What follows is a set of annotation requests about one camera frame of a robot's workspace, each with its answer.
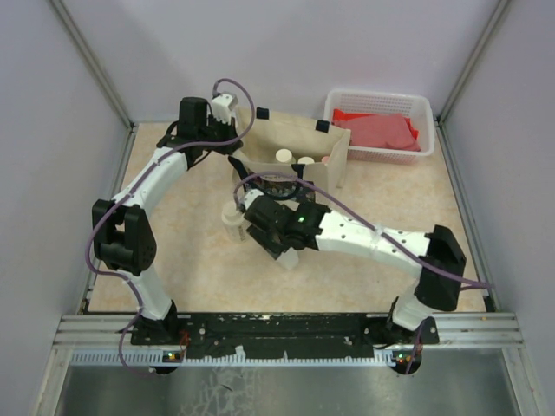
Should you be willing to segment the white bottle dark cap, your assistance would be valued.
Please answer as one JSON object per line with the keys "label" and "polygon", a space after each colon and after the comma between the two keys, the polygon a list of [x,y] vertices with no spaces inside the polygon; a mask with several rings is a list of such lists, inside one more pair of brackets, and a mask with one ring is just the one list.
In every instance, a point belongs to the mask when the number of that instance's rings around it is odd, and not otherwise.
{"label": "white bottle dark cap", "polygon": [[298,266],[299,256],[296,250],[289,248],[280,254],[276,262],[286,270],[294,270]]}

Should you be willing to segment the green bottle beige cap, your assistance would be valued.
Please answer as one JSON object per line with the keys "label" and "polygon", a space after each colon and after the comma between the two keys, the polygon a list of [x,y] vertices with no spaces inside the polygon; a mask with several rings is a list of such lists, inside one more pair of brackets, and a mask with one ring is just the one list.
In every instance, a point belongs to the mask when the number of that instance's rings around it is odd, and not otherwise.
{"label": "green bottle beige cap", "polygon": [[275,153],[275,160],[280,164],[293,164],[295,159],[289,149],[281,148]]}

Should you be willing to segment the beige canvas tote bag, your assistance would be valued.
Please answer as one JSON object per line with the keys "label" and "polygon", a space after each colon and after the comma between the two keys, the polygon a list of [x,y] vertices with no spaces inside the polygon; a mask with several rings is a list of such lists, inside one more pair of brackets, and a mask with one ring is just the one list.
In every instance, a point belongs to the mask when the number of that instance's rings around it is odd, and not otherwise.
{"label": "beige canvas tote bag", "polygon": [[[247,183],[245,188],[256,185],[286,204],[305,199],[322,203],[324,197],[308,188],[303,187],[298,194],[292,195],[297,183],[275,174],[295,175],[300,170],[299,178],[332,196],[337,195],[343,187],[351,131],[324,120],[266,108],[259,112],[264,118],[255,119],[253,127],[242,139],[243,146],[232,155],[232,183],[237,184],[253,173],[266,172],[265,176]],[[275,160],[275,153],[281,148],[292,152],[293,164],[280,164]],[[297,160],[303,156],[312,157],[315,163],[299,165]],[[321,162],[324,156],[330,157],[327,164]]]}

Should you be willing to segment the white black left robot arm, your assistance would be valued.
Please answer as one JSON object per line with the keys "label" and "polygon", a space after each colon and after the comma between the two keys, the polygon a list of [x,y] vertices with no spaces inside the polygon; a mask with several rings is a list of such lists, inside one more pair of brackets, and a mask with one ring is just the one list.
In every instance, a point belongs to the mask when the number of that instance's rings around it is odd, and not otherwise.
{"label": "white black left robot arm", "polygon": [[179,118],[159,140],[152,158],[130,184],[109,200],[92,207],[95,258],[107,275],[121,278],[134,293],[139,312],[132,324],[136,345],[177,343],[180,322],[153,266],[157,243],[149,217],[173,183],[210,152],[228,155],[242,144],[237,139],[235,94],[216,93],[211,100],[186,97]]}

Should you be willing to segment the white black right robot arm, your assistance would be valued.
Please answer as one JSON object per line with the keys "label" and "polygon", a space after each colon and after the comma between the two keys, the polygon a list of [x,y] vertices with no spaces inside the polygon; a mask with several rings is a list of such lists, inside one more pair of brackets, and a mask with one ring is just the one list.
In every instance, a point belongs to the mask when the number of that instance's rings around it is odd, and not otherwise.
{"label": "white black right robot arm", "polygon": [[437,225],[431,232],[369,228],[327,205],[303,202],[292,209],[255,192],[243,207],[248,234],[287,270],[298,265],[299,251],[310,249],[367,258],[412,276],[414,283],[389,312],[387,330],[394,341],[410,341],[433,313],[458,307],[467,259],[447,227]]}

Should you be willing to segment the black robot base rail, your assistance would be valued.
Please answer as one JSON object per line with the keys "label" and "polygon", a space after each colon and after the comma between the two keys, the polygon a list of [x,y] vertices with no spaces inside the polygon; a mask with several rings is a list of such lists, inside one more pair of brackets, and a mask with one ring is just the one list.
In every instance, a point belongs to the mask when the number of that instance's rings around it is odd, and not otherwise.
{"label": "black robot base rail", "polygon": [[140,318],[131,332],[135,346],[176,345],[190,359],[227,358],[242,348],[248,359],[372,358],[375,349],[437,345],[436,321],[405,329],[384,314],[191,313],[163,321]]}

